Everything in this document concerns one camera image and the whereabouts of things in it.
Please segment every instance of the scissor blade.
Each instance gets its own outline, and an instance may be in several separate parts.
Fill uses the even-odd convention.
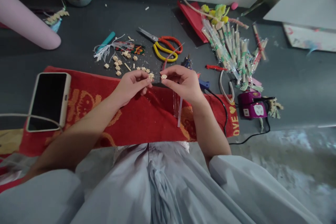
[[[159,39],[155,36],[153,36],[152,34],[150,34],[149,32],[145,31],[144,29],[141,29],[140,27],[139,28],[139,31],[142,32],[144,35],[146,35],[148,38],[150,38],[151,40],[153,40],[153,42],[156,42],[158,41]]]

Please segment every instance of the red towel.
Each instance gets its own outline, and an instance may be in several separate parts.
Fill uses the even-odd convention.
[[[71,75],[70,94],[66,125],[69,128],[79,121],[92,108],[97,106],[116,88],[120,79],[94,75],[73,70],[48,66],[44,72],[66,72]],[[218,124],[223,129],[225,111],[223,105],[214,97],[205,95],[209,101]],[[228,137],[239,135],[239,124],[235,104],[229,104],[219,95],[229,114],[226,126]],[[127,106],[121,108],[97,142],[96,148],[123,146],[161,141],[196,141],[193,111],[190,104],[183,101],[181,127],[173,116],[173,93],[171,89],[153,87],[145,96],[137,95]],[[60,134],[59,131],[29,133],[24,127],[20,153],[39,156],[47,145]]]

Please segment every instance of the blue pen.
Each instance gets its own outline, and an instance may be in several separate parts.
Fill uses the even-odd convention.
[[[110,35],[102,42],[102,45],[100,47],[98,47],[97,51],[99,51],[104,46],[106,46],[108,43],[110,43],[111,40],[114,38],[115,35],[116,35],[116,33],[114,31],[111,32]]]

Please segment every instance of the red cloth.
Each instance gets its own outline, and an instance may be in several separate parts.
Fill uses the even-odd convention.
[[[199,38],[203,41],[203,43],[208,43],[208,39],[202,32],[203,23],[201,14],[191,9],[189,6],[182,4],[180,1],[177,1],[177,5],[180,7],[181,11],[188,19],[189,23],[194,28],[195,32],[197,33]],[[197,2],[193,2],[190,5],[197,10],[201,9]]]
[[[118,85],[120,79],[83,73],[48,66],[45,72],[66,72],[71,75],[66,125],[69,128],[92,108],[105,99]],[[213,96],[205,95],[215,117],[223,129],[225,112],[223,105]],[[226,126],[228,137],[239,134],[235,104],[226,105],[229,120]],[[173,93],[171,89],[153,87],[145,96],[136,95],[129,104],[121,108],[97,142],[96,148],[123,146],[161,141],[196,141],[195,124],[191,106],[182,103],[181,128],[173,116]],[[29,133],[24,127],[19,152],[26,156],[41,155],[47,145],[59,135],[59,131]]]

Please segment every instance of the pink bead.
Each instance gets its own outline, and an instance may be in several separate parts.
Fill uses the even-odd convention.
[[[235,10],[235,9],[237,9],[237,7],[238,7],[238,3],[237,2],[233,2],[231,4],[231,10]]]

